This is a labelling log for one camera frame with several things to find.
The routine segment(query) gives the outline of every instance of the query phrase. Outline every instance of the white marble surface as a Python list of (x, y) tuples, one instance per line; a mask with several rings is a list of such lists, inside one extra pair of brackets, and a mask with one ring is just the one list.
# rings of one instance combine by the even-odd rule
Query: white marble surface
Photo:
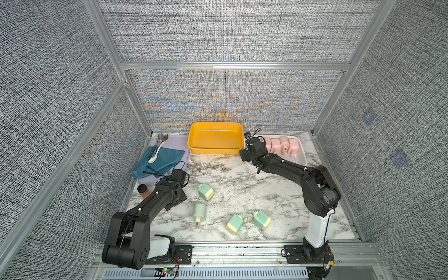
[[(262, 134), (294, 135), (302, 142), (308, 166), (322, 164), (308, 132)], [(187, 172), (190, 182), (184, 191), (188, 199), (170, 211), (163, 209), (151, 223), (151, 235), (165, 234), (176, 241), (297, 240), (305, 236), (309, 212), (297, 184), (275, 174), (257, 174), (256, 168), (243, 163), (239, 155), (190, 153)], [(215, 190), (211, 201), (199, 197), (200, 183), (207, 183)], [(136, 185), (128, 209), (141, 201)], [(192, 217), (196, 202), (207, 205), (207, 218), (199, 229)], [(260, 231), (251, 223), (249, 213), (253, 210), (263, 210), (272, 218), (266, 230)], [(234, 213), (248, 217), (236, 236), (226, 231), (226, 223)], [(340, 206), (328, 226), (328, 238), (355, 238)]]

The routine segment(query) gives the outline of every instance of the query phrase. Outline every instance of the robotic arm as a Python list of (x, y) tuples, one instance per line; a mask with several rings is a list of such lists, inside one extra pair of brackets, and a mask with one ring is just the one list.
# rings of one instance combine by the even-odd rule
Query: robotic arm
[(140, 204), (131, 210), (117, 212), (112, 216), (108, 235), (104, 243), (102, 261), (119, 267), (140, 269), (148, 258), (166, 254), (169, 249), (169, 237), (160, 236), (154, 242), (160, 245), (167, 239), (168, 244), (163, 252), (150, 250), (150, 224), (155, 216), (165, 208), (167, 211), (173, 206), (185, 201), (187, 196), (182, 188), (185, 173), (181, 169), (174, 169), (169, 180), (161, 180), (155, 185), (154, 191)]
[(247, 149), (240, 151), (241, 159), (252, 162), (258, 169), (257, 173), (274, 173), (300, 185), (303, 200), (310, 210), (308, 232), (303, 238), (301, 251), (296, 253), (302, 256), (304, 262), (322, 262), (322, 259), (326, 260), (326, 256), (329, 256), (330, 261), (334, 260), (328, 242), (325, 242), (325, 235), (340, 194), (329, 171), (324, 166), (302, 166), (268, 153), (265, 142), (261, 142), (260, 138), (263, 137), (246, 139)]

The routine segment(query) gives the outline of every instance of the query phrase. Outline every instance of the blue cloth napkin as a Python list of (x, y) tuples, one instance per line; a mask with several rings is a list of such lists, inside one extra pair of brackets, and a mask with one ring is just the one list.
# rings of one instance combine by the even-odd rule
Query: blue cloth napkin
[(143, 155), (140, 162), (137, 164), (137, 166), (134, 168), (134, 170), (131, 172), (131, 175), (136, 178), (144, 178), (147, 176), (152, 176), (148, 173), (143, 173), (143, 171), (151, 172), (151, 173), (158, 173), (158, 174), (165, 174), (168, 170), (173, 168), (176, 164), (179, 163), (179, 161), (182, 159), (182, 156), (184, 155), (185, 151), (181, 150), (174, 150), (174, 149), (168, 149), (168, 148), (160, 148), (160, 151), (157, 155), (157, 159), (153, 163), (148, 163), (149, 157), (152, 154), (152, 151), (154, 151), (155, 146), (150, 146)]

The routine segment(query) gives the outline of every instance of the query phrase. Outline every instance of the black cable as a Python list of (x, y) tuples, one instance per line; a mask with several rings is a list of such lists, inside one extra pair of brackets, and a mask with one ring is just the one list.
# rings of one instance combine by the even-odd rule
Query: black cable
[(128, 231), (129, 225), (131, 224), (132, 219), (135, 217), (135, 214), (132, 215), (132, 218), (129, 219), (128, 225), (126, 226), (125, 232), (123, 233), (123, 238), (121, 239), (120, 247), (118, 248), (118, 254), (120, 253), (121, 245), (123, 245), (123, 240), (125, 239), (126, 232)]
[(261, 136), (261, 135), (259, 135), (259, 136), (257, 136), (257, 138), (263, 138), (263, 141), (266, 143), (266, 139), (263, 137), (263, 136)]
[(175, 258), (171, 258), (171, 257), (166, 257), (166, 256), (162, 256), (162, 257), (165, 257), (165, 258), (168, 258), (169, 259), (169, 263), (168, 264), (170, 264), (172, 261), (176, 261), (176, 259)]
[(174, 280), (177, 277), (177, 274), (179, 272), (179, 261), (181, 260), (180, 256), (177, 255), (177, 271), (174, 273), (174, 278), (172, 280)]
[(146, 173), (146, 174), (152, 174), (152, 175), (157, 175), (157, 176), (161, 176), (161, 177), (165, 177), (165, 178), (168, 178), (168, 177), (169, 177), (169, 175), (162, 175), (162, 174), (152, 173), (152, 172), (148, 172), (148, 171), (143, 171), (143, 173)]
[[(173, 269), (173, 271), (174, 271), (174, 270), (176, 269), (176, 267), (177, 267), (177, 271), (176, 271), (176, 273), (174, 273), (174, 278), (171, 279), (171, 280), (174, 280), (174, 279), (176, 278), (176, 276), (177, 276), (177, 273), (179, 272), (179, 261), (180, 261), (180, 257), (179, 257), (178, 254), (176, 254), (176, 256), (177, 256), (177, 262), (176, 262), (176, 265), (175, 265), (172, 269)], [(170, 258), (171, 261), (175, 261), (175, 260), (176, 260), (175, 258), (171, 258), (171, 257), (167, 257), (167, 258)], [(164, 276), (164, 273), (162, 272), (162, 276), (159, 277), (158, 280), (160, 280), (163, 276)]]
[(182, 165), (182, 167), (181, 168), (179, 168), (179, 169), (182, 169), (182, 168), (184, 168), (184, 166), (185, 166), (185, 161), (183, 161), (183, 160), (181, 160), (181, 161), (179, 161), (178, 163), (176, 163), (175, 165), (174, 165), (174, 167), (176, 167), (176, 165), (178, 165), (179, 163), (183, 163), (184, 165)]
[(333, 207), (332, 208), (333, 209), (333, 213), (331, 213), (329, 216), (328, 216), (328, 223), (327, 223), (327, 226), (325, 227), (325, 234), (323, 235), (323, 245), (324, 245), (324, 249), (325, 249), (325, 251), (324, 251), (324, 253), (323, 253), (323, 264), (322, 264), (322, 268), (325, 270), (325, 255), (327, 254), (327, 246), (325, 245), (325, 237), (327, 236), (327, 229), (328, 229), (328, 224), (330, 223), (330, 218), (332, 217), (332, 215), (333, 214), (335, 214), (336, 213), (336, 209)]
[(188, 181), (185, 183), (185, 185), (183, 185), (183, 187), (185, 187), (185, 186), (188, 184), (188, 182), (190, 182), (190, 174), (188, 174), (188, 173), (185, 173), (185, 174), (188, 175)]
[(255, 134), (257, 134), (258, 132), (260, 132), (260, 130), (261, 130), (261, 127), (258, 128), (258, 129), (254, 132), (254, 134), (252, 135), (252, 137), (255, 137)]

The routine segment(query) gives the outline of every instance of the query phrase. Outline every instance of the pink bottle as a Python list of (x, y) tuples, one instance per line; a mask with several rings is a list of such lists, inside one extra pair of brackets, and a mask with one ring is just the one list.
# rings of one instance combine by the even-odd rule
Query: pink bottle
[(289, 149), (288, 154), (291, 155), (297, 155), (297, 151), (300, 149), (299, 141), (297, 139), (290, 139), (289, 140)]
[(281, 145), (280, 145), (280, 139), (278, 138), (271, 138), (271, 153), (279, 155), (281, 152)]
[(289, 139), (286, 136), (280, 137), (281, 154), (285, 155), (289, 148)]
[(267, 152), (269, 153), (269, 152), (271, 152), (271, 139), (265, 137), (264, 140), (266, 140), (266, 149), (267, 149)]

